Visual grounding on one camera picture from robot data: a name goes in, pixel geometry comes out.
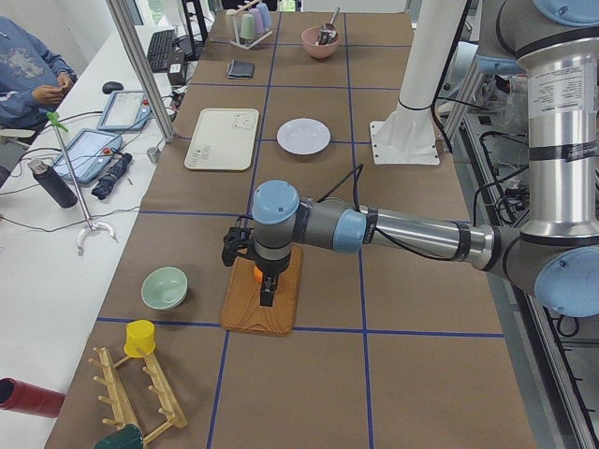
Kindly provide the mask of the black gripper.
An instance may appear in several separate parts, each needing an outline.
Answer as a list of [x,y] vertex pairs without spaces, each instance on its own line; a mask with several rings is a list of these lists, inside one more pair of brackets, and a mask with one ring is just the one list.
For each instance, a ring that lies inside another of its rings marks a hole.
[[258,257],[255,264],[263,273],[262,282],[265,279],[270,280],[270,285],[266,283],[261,284],[260,305],[262,307],[271,307],[274,302],[279,275],[288,268],[288,257],[286,256],[277,260]]

